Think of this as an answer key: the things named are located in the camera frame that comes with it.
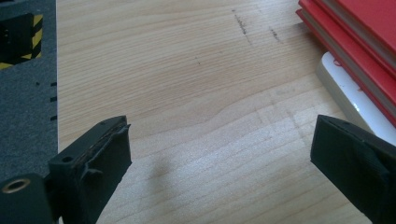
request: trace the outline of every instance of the stack of red books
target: stack of red books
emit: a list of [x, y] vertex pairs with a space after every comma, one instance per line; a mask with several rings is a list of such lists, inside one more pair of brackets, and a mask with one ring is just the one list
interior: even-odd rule
[[396, 127], [396, 0], [300, 0], [297, 14]]

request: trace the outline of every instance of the black-and-yellow striped tape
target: black-and-yellow striped tape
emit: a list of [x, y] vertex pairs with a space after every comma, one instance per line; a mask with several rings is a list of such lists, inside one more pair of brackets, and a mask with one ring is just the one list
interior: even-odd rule
[[34, 58], [41, 57], [41, 40], [43, 37], [43, 15], [35, 15], [32, 24], [32, 48], [31, 52], [18, 58], [0, 62], [0, 70], [18, 63], [24, 63]]

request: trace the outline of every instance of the pen mark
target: pen mark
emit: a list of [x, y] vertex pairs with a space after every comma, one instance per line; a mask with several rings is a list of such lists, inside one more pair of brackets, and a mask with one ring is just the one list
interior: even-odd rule
[[245, 23], [236, 14], [233, 14], [233, 15], [235, 16], [235, 19], [238, 22], [239, 27], [241, 28], [242, 34], [245, 36], [245, 38], [247, 39], [247, 42], [251, 46], [252, 44], [251, 44], [250, 40], [248, 39], [248, 36], [247, 36], [248, 32], [247, 32], [247, 29], [245, 28], [246, 27]]
[[269, 29], [270, 29], [270, 31], [271, 31], [271, 33], [272, 33], [274, 39], [275, 39], [277, 42], [283, 44], [283, 42], [279, 39], [279, 36], [277, 35], [277, 32], [276, 32], [273, 28], [271, 28], [271, 26], [269, 27]]

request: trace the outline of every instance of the black plastic part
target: black plastic part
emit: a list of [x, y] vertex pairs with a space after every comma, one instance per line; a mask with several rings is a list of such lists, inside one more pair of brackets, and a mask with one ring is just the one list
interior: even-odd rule
[[45, 186], [39, 175], [21, 175], [0, 184], [0, 223], [51, 224]]
[[396, 223], [395, 146], [319, 115], [311, 161], [374, 223]]
[[49, 161], [64, 223], [95, 223], [131, 165], [125, 117], [96, 124]]
[[131, 165], [125, 116], [104, 120], [49, 161], [49, 175], [0, 183], [0, 223], [96, 223]]
[[32, 52], [33, 14], [0, 21], [0, 63]]

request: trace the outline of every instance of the black mat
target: black mat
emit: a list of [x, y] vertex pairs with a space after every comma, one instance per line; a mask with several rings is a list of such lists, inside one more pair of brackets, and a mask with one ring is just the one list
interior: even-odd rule
[[0, 21], [26, 13], [43, 15], [42, 57], [0, 70], [0, 181], [46, 175], [58, 150], [56, 2], [0, 3]]

